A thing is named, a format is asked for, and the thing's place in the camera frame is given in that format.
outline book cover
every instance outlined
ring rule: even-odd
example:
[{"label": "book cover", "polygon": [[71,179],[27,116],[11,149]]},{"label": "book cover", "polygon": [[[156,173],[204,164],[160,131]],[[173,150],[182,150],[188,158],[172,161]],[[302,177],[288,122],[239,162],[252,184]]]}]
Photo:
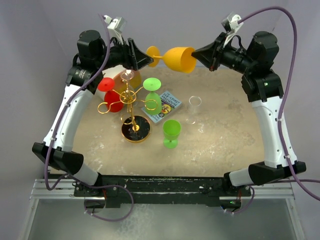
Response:
[{"label": "book cover", "polygon": [[162,110],[157,115],[150,115],[146,112],[146,108],[142,107],[141,110],[155,123],[159,123],[163,118],[171,115],[172,112],[181,105],[181,101],[173,96],[169,91],[165,91],[160,95]]}]

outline beige tabletop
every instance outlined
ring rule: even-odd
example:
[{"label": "beige tabletop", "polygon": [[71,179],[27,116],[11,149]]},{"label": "beige tabletop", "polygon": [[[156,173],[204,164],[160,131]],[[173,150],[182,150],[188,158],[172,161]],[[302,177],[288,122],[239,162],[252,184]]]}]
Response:
[{"label": "beige tabletop", "polygon": [[[145,67],[140,72],[142,80],[160,79],[162,86],[157,93],[170,91],[182,101],[182,107],[159,124],[150,120],[149,137],[144,142],[131,143],[121,134],[123,112],[98,113],[102,99],[94,96],[79,124],[73,148],[84,155],[91,168],[105,175],[220,177],[263,161],[258,120],[241,87],[239,73],[196,68],[185,74],[160,67]],[[147,94],[142,89],[138,98],[144,99]],[[185,122],[191,96],[202,99],[200,114],[193,125]],[[134,112],[146,117],[141,111],[143,105],[140,102]],[[163,145],[162,125],[168,119],[178,120],[182,127],[174,149]]]}]

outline gray wall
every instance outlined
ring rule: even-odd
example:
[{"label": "gray wall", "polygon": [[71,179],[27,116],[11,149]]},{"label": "gray wall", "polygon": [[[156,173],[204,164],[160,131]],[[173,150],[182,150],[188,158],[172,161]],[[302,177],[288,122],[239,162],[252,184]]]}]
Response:
[{"label": "gray wall", "polygon": [[[320,101],[319,101],[319,37],[320,2],[318,0],[289,0],[287,9],[297,24],[298,51],[293,77],[284,109],[292,146],[298,159],[306,162],[307,172],[300,178],[320,180]],[[288,18],[283,14],[274,34],[280,46],[274,70],[287,82],[293,47],[293,32]],[[305,184],[320,196],[316,183]],[[318,240],[320,235],[320,202],[307,195],[297,184],[293,185],[298,213],[308,240]]]},{"label": "gray wall", "polygon": [[[232,11],[242,16],[288,0],[40,0],[68,58],[77,50],[79,33],[96,29],[103,33],[97,13],[124,17],[125,38],[133,38],[145,51],[157,46],[161,53],[177,46],[203,47],[224,29],[221,20]],[[262,13],[241,29],[244,45],[260,29],[272,31],[281,13]]]},{"label": "gray wall", "polygon": [[69,62],[36,0],[0,1],[0,238],[16,240],[43,164],[31,152],[58,111]]}]

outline gray floor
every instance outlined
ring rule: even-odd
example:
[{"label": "gray floor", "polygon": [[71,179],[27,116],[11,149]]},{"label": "gray floor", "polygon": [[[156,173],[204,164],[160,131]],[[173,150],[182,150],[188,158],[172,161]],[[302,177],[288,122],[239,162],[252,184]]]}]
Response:
[{"label": "gray floor", "polygon": [[[239,215],[204,205],[136,204],[121,222],[84,214],[83,200],[41,199],[29,240],[295,240],[285,199],[256,199]],[[118,218],[129,205],[99,216]]]}]

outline green plastic glass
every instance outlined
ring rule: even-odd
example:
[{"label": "green plastic glass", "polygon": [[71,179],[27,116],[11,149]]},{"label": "green plastic glass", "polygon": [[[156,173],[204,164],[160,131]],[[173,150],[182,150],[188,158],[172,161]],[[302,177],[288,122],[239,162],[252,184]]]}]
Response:
[{"label": "green plastic glass", "polygon": [[164,146],[168,149],[174,149],[178,145],[178,137],[180,132],[180,122],[173,119],[165,121],[163,124]]},{"label": "green plastic glass", "polygon": [[149,77],[143,81],[143,87],[150,91],[150,93],[145,97],[145,101],[154,100],[145,103],[145,111],[150,115],[158,115],[161,113],[162,103],[160,96],[154,91],[157,91],[161,87],[161,81],[158,78]]}]

